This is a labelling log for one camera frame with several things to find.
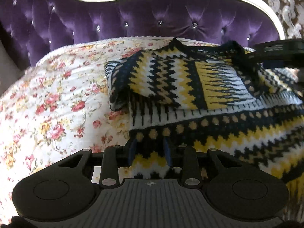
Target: metal screw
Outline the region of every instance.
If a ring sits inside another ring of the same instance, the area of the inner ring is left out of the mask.
[[[190,186],[195,186],[195,185],[199,185],[200,184],[200,181],[196,178],[188,178],[185,183],[187,185],[190,185]]]
[[[112,186],[116,184],[116,180],[113,178],[105,178],[104,180],[101,181],[101,183],[105,186]]]

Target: bedsheet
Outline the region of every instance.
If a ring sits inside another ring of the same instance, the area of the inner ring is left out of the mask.
[[[127,110],[110,110],[104,63],[128,57],[142,48],[161,48],[171,40],[119,38],[59,48],[8,89],[0,98],[0,223],[8,223],[17,215],[12,190],[24,177],[81,149],[100,152],[127,142],[129,114]],[[212,45],[180,41],[186,45]],[[304,155],[304,148],[286,157],[292,160],[299,155]],[[120,168],[119,173],[121,180],[138,173],[148,178],[154,171],[163,177],[168,169],[165,159],[152,153],[131,168]],[[96,172],[93,182],[98,182]],[[303,179],[293,184],[303,184]]]

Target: bed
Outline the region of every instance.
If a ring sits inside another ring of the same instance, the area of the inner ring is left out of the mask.
[[[186,45],[236,40],[243,47],[285,38],[261,0],[0,0],[0,22],[8,54],[25,70],[0,99],[0,223],[17,215],[12,190],[24,177],[81,149],[100,152],[128,140],[128,112],[108,105],[106,61],[160,48],[172,37]],[[303,153],[300,147],[286,157]],[[121,168],[120,178],[164,177],[168,170],[152,154]],[[263,170],[283,174],[272,165]]]

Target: zigzag knit pattern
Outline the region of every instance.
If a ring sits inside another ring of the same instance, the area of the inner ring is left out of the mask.
[[[304,106],[286,69],[247,66],[236,42],[157,50],[105,65],[113,110],[128,105],[136,163],[164,163],[162,139],[217,148],[282,179],[285,218],[304,216]]]

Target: purple tufted headboard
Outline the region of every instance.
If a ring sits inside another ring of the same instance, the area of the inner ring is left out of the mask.
[[[239,0],[0,0],[0,38],[17,66],[65,45],[168,36],[242,46],[277,40],[271,19]]]

